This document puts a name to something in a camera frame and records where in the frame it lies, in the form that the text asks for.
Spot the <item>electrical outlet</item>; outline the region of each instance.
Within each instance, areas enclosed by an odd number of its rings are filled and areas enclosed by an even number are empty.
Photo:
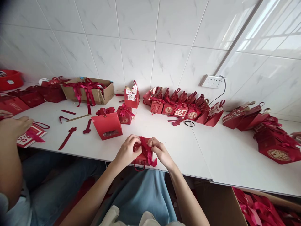
[[[213,89],[219,89],[220,84],[222,84],[223,78],[219,76],[213,76],[213,75],[206,75],[205,79],[203,80],[201,86],[202,87],[208,87]]]

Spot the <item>power cord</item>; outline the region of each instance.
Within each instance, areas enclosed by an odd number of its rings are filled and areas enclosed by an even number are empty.
[[[220,98],[220,97],[225,93],[225,91],[226,91],[226,80],[225,80],[225,78],[224,78],[223,76],[220,75],[220,77],[222,77],[223,80],[224,80],[224,82],[225,82],[225,89],[224,89],[224,92],[223,92],[220,96],[218,96],[217,98],[215,98],[213,101],[215,101],[216,99]]]

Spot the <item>gift tag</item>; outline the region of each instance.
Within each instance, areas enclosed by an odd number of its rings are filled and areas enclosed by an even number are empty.
[[[209,118],[212,118],[214,115],[216,115],[217,113],[223,111],[223,104],[225,103],[225,100],[222,100],[220,102],[220,105],[219,103],[216,103],[211,109],[210,109],[210,112],[209,112]]]
[[[195,96],[196,96],[197,92],[194,92],[192,94],[190,94],[190,96],[187,99],[187,103],[191,103],[193,104],[195,102]]]
[[[162,91],[163,91],[163,87],[157,87],[155,97],[158,99],[162,99],[163,98]]]
[[[187,93],[183,91],[183,93],[179,96],[179,102],[186,102],[187,101]]]
[[[166,91],[165,91],[163,100],[166,100],[166,98],[169,98],[169,87],[167,87],[167,89],[166,89]]]
[[[177,90],[175,90],[175,92],[173,93],[173,95],[170,97],[170,101],[177,101],[179,96],[178,93],[181,91],[180,88],[178,88]]]
[[[186,115],[186,110],[178,109],[174,115],[184,117]]]
[[[201,96],[195,101],[196,106],[200,106],[202,103],[204,103],[205,97],[204,94],[201,94]]]
[[[226,121],[230,120],[230,119],[233,119],[235,117],[238,117],[241,115],[241,109],[238,109],[236,111],[233,111],[231,113],[229,113],[228,115],[226,115],[224,118],[223,118],[223,123],[225,123]]]
[[[125,99],[126,100],[131,100],[131,101],[136,101],[137,100],[137,90],[128,90],[126,89],[125,93]]]
[[[133,83],[134,83],[134,85],[133,85],[133,89],[134,89],[134,90],[138,90],[138,86],[137,86],[137,83],[136,83],[136,81],[135,81],[135,80],[133,81]]]

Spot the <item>red plastic tub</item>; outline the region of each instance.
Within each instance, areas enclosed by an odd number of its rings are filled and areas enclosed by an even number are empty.
[[[17,89],[23,86],[24,82],[21,77],[21,72],[14,70],[0,70],[0,73],[5,73],[5,77],[0,77],[0,91]]]

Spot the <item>person's lap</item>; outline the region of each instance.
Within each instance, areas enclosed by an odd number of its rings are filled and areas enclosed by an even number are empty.
[[[53,225],[83,182],[92,175],[101,175],[106,169],[104,162],[82,158],[37,187],[63,156],[60,153],[39,152],[22,164],[33,210],[31,225]]]
[[[113,193],[99,219],[101,223],[112,205],[119,208],[120,220],[126,225],[138,225],[145,211],[151,212],[160,225],[176,221],[177,217],[165,184],[165,173],[158,170],[144,170],[132,173],[125,178]]]

